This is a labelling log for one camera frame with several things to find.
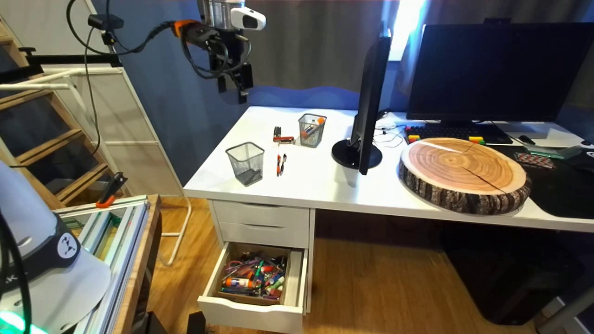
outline mesh pencil holder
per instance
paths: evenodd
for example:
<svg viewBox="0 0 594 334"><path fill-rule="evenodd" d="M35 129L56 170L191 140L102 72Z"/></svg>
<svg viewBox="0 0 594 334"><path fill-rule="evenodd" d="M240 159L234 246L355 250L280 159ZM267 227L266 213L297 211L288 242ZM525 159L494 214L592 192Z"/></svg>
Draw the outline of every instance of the mesh pencil holder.
<svg viewBox="0 0 594 334"><path fill-rule="evenodd" d="M240 142L225 150L236 177L243 185L262 179L264 148L253 140Z"/></svg>
<svg viewBox="0 0 594 334"><path fill-rule="evenodd" d="M327 124L325 114L305 112L299 118L299 142L303 146L318 146L323 135L323 125Z"/></svg>

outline white desk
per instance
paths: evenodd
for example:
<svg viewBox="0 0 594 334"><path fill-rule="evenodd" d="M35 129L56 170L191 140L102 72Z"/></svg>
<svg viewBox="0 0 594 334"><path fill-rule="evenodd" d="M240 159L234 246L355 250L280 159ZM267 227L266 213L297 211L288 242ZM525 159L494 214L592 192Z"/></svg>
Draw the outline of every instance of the white desk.
<svg viewBox="0 0 594 334"><path fill-rule="evenodd" d="M282 125L282 133L297 137L297 118L305 111L329 116L319 146L308 148L273 142L275 125ZM249 107L186 183L186 194L206 196L210 200L594 231L594 220L553 216L542 211L531 198L527 198L518 211L505 214L466 214L442 209L420 198L399 181L395 170L399 153L407 142L377 142L382 150L382 161L379 166L369 168L366 176L345 168L332 159L331 148L336 140L349 135L353 114L353 111L338 109ZM570 146L579 144L581 140L561 125L538 122L522 125L503 124L501 127L511 129L511 133L516 135L525 131L525 127L531 127L538 133L531 135L537 144L546 142L548 146ZM225 148L243 140L254 140L266 148L264 177L249 187L234 177L232 164L225 153ZM279 151L288 153L286 168L280 177L275 174L275 157Z"/></svg>
<svg viewBox="0 0 594 334"><path fill-rule="evenodd" d="M297 120L306 111L327 114L325 133L318 148L273 142L275 125L282 125L282 135L299 137ZM206 196L210 200L223 244L245 240L299 246L305 250L306 281L303 281L303 287L306 294L303 298L269 315L271 311L260 305L212 298L212 279L199 298L210 322L277 331L301 330L301 318L292 315L308 311L316 209L594 231L594 220L553 216L542 211L531 198L518 211L505 214L466 214L442 209L420 198L399 181L395 170L399 153L407 146L405 140L377 142L382 150L382 161L379 166L369 168L366 176L345 168L332 159L331 148L351 133L353 114L355 111L340 109L249 107L186 183L188 196ZM561 125L540 122L503 124L503 129L512 135L529 131L537 144L548 146L572 146L581 140ZM266 148L264 177L249 187L234 177L225 151L228 146L243 140L253 140ZM277 176L275 170L277 153L288 153L282 176Z"/></svg>

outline gray wall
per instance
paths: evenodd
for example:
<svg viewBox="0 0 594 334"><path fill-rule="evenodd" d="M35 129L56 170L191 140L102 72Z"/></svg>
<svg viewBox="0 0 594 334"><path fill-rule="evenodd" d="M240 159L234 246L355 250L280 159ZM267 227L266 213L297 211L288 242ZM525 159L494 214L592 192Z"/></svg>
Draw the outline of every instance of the gray wall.
<svg viewBox="0 0 594 334"><path fill-rule="evenodd" d="M98 12L104 10L104 0L95 0L95 5ZM117 36L128 47L139 44L162 20L201 18L195 0L111 1L111 12L124 18ZM206 64L204 51L197 49L195 55ZM219 94L214 79L201 79L171 31L160 33L141 53L123 55L121 60L186 183L245 105L238 103L236 90Z"/></svg>
<svg viewBox="0 0 594 334"><path fill-rule="evenodd" d="M585 22L594 22L594 1L583 16ZM563 107L559 122L577 135L594 142L594 94L592 94L592 77L594 77L594 46L576 77L576 86L568 96L568 105Z"/></svg>

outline round wooden board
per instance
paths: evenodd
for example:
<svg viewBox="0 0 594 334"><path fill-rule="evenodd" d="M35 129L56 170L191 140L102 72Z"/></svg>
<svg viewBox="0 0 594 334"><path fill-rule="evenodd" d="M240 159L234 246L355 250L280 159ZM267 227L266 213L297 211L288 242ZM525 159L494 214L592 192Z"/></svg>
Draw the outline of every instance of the round wooden board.
<svg viewBox="0 0 594 334"><path fill-rule="evenodd" d="M498 214L524 203L531 181L514 159L494 148L431 137L408 144L399 177L420 196L462 213Z"/></svg>

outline drawer handle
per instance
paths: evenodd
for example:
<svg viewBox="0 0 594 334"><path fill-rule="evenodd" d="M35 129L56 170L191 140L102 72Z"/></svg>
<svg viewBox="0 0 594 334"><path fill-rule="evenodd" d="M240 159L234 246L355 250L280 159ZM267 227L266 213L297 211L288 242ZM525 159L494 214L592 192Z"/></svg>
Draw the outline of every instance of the drawer handle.
<svg viewBox="0 0 594 334"><path fill-rule="evenodd" d="M267 229L279 229L279 227L282 227L282 226L253 224L253 222L245 222L245 226L251 226L251 227L267 227Z"/></svg>
<svg viewBox="0 0 594 334"><path fill-rule="evenodd" d="M254 205L254 207L280 207L277 203L262 203L262 201L241 201L243 205Z"/></svg>

